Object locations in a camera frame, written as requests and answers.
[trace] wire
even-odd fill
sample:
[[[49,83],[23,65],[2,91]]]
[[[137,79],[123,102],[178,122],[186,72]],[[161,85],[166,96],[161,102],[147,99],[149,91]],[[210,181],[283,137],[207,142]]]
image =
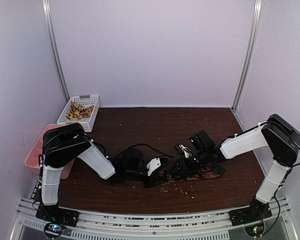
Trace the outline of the wire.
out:
[[[120,157],[126,150],[129,150],[129,149],[132,149],[132,148],[135,148],[135,147],[140,147],[140,146],[145,146],[145,147],[148,147],[149,149],[151,149],[152,151],[158,153],[158,154],[161,154],[162,156],[165,156],[165,157],[168,157],[168,158],[171,158],[171,159],[175,159],[174,156],[172,155],[169,155],[167,153],[164,153],[152,146],[150,146],[149,144],[146,144],[146,143],[138,143],[138,144],[135,144],[135,145],[132,145],[132,146],[129,146],[128,148],[126,148],[125,150],[121,151],[119,154],[117,154],[116,156],[114,157],[111,157],[109,158],[109,160],[113,160],[113,159],[116,159],[118,157]]]
[[[33,207],[35,210],[39,211],[38,208],[35,208],[35,203],[37,203],[37,202],[39,202],[39,200],[35,200],[34,202],[32,202],[32,207]]]
[[[94,145],[102,148],[102,151],[103,151],[103,155],[106,157],[107,156],[107,150],[106,150],[106,147],[104,145],[102,145],[101,143],[98,143],[98,142],[95,142],[93,141],[92,142]]]
[[[275,218],[273,224],[271,225],[271,227],[269,227],[269,229],[268,229],[265,233],[261,234],[262,237],[263,237],[264,235],[266,235],[268,232],[270,232],[270,230],[275,226],[276,222],[278,221],[278,219],[279,219],[279,217],[280,217],[281,207],[280,207],[280,203],[279,203],[279,201],[278,201],[278,199],[277,199],[277,196],[276,196],[277,191],[275,191],[273,197],[274,197],[276,203],[278,204],[278,208],[279,208],[278,215],[276,216],[276,218]]]

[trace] pretzel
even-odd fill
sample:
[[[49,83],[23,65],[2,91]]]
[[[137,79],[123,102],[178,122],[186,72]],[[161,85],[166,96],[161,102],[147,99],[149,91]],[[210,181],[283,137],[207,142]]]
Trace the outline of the pretzel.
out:
[[[70,111],[67,112],[66,117],[70,120],[79,121],[83,118],[90,118],[95,106],[84,107],[72,101]]]

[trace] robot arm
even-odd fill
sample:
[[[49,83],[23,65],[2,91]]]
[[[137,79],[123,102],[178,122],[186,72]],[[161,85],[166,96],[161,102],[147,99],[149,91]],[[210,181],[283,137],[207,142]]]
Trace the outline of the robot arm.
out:
[[[266,122],[251,130],[226,139],[221,144],[220,152],[225,159],[232,159],[259,148],[270,147],[274,160],[252,199],[250,207],[229,212],[232,225],[257,221],[260,216],[266,215],[269,201],[279,187],[285,183],[287,175],[297,160],[298,148],[296,145],[300,145],[300,133],[277,114],[271,115]]]

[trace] wooden table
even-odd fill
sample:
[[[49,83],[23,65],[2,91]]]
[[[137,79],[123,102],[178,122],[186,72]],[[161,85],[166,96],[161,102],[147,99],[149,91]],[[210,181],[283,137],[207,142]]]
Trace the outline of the wooden table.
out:
[[[189,137],[206,130],[217,143],[241,128],[226,108],[102,108],[89,134],[111,157],[127,147],[147,143],[176,156],[173,146],[194,150]],[[158,154],[140,147],[144,159]],[[248,205],[264,175],[252,152],[221,164],[222,177],[166,183],[144,189],[142,182],[108,185],[80,159],[59,187],[59,205],[80,210],[125,214],[202,212]]]

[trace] pink plastic tray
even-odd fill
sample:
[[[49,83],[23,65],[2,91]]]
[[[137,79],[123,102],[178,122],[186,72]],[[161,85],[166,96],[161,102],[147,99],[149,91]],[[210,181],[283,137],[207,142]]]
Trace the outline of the pink plastic tray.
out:
[[[42,133],[40,134],[39,138],[37,139],[37,141],[35,142],[33,148],[31,149],[28,157],[26,158],[24,165],[26,167],[28,167],[34,174],[39,175],[40,172],[40,166],[39,166],[39,162],[38,162],[38,156],[39,154],[42,153],[42,145],[43,145],[43,138],[44,138],[44,134],[46,131],[49,131],[51,129],[57,129],[60,127],[64,127],[63,125],[59,125],[59,124],[49,124],[47,125],[44,130],[42,131]],[[71,162],[69,162],[63,169],[62,173],[61,173],[61,179],[67,179],[69,177],[72,165],[74,164],[75,160],[72,160]]]

